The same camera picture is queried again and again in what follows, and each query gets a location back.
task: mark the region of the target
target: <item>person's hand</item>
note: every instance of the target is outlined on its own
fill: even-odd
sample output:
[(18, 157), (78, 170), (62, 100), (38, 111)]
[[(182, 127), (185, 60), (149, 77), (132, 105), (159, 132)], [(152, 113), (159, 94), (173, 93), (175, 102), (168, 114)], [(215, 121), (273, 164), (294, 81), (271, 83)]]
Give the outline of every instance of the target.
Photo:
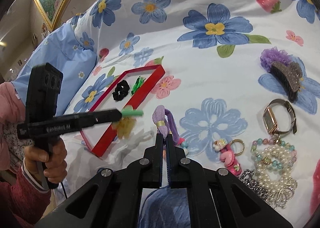
[(41, 184), (41, 177), (38, 172), (36, 161), (45, 162), (47, 169), (44, 170), (44, 176), (51, 183), (60, 183), (67, 175), (67, 163), (65, 158), (67, 150), (62, 139), (53, 146), (53, 153), (49, 158), (49, 154), (34, 146), (28, 146), (24, 149), (25, 164), (29, 173)]

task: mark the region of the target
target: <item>metal key ring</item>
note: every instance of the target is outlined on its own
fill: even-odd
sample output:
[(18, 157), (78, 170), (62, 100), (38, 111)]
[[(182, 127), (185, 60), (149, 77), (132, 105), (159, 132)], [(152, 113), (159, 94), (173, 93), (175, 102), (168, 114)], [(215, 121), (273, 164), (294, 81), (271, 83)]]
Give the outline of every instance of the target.
[(235, 153), (235, 156), (240, 156), (240, 155), (243, 153), (243, 151), (244, 151), (244, 142), (243, 142), (242, 140), (240, 140), (240, 139), (232, 140), (232, 141), (230, 142), (230, 147), (231, 147), (231, 145), (232, 145), (233, 143), (236, 143), (236, 142), (242, 144), (242, 150), (241, 150), (240, 152), (238, 152), (238, 153)]

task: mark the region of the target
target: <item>red sweater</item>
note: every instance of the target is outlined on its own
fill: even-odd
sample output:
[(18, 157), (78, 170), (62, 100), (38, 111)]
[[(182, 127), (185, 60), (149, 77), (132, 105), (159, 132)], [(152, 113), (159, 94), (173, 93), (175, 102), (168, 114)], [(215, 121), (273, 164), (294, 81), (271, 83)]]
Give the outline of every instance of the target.
[(32, 228), (50, 203), (51, 191), (41, 193), (23, 176), (21, 168), (17, 181), (11, 186), (0, 182), (0, 196), (23, 228)]

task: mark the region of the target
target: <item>pink keychain charm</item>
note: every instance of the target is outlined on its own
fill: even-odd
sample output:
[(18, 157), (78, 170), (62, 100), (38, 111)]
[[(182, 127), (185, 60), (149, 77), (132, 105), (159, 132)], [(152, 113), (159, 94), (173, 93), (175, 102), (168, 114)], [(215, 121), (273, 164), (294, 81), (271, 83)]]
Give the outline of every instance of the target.
[[(242, 150), (239, 153), (234, 153), (231, 149), (231, 145), (235, 142), (242, 144)], [(242, 172), (241, 166), (236, 159), (244, 151), (244, 142), (242, 140), (236, 139), (232, 140), (229, 144), (224, 139), (219, 139), (213, 143), (215, 151), (220, 151), (220, 160), (224, 162), (226, 169), (228, 169), (233, 175), (239, 176)]]

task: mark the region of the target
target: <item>floral bedsheet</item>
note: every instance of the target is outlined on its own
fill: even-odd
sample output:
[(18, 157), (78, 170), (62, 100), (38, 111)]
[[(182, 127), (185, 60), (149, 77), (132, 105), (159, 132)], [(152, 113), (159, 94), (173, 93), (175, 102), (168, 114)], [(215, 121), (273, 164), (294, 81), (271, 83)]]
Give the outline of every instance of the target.
[[(311, 0), (98, 0), (69, 22), (80, 44), (97, 53), (99, 63), (66, 113), (87, 111), (126, 70), (162, 63), (166, 71), (143, 103), (143, 124), (135, 127), (132, 139), (116, 139), (97, 158), (79, 133), (63, 137), (70, 193), (100, 168), (118, 170), (142, 157), (155, 141), (151, 116), (159, 104), (171, 110), (188, 144), (188, 157), (215, 170), (223, 163), (213, 142), (239, 138), (245, 151), (237, 159), (242, 169), (253, 169), (252, 141), (268, 138), (263, 110), (275, 98), (286, 99), (260, 63), (262, 52), (269, 49), (267, 57), (280, 53), (302, 70), (293, 103), (298, 132), (285, 138), (298, 152), (292, 170), (298, 187), (287, 208), (276, 211), (294, 227), (307, 222), (320, 198), (319, 170), (315, 172), (320, 158), (320, 21)], [(289, 119), (284, 111), (277, 117), (283, 123)]]

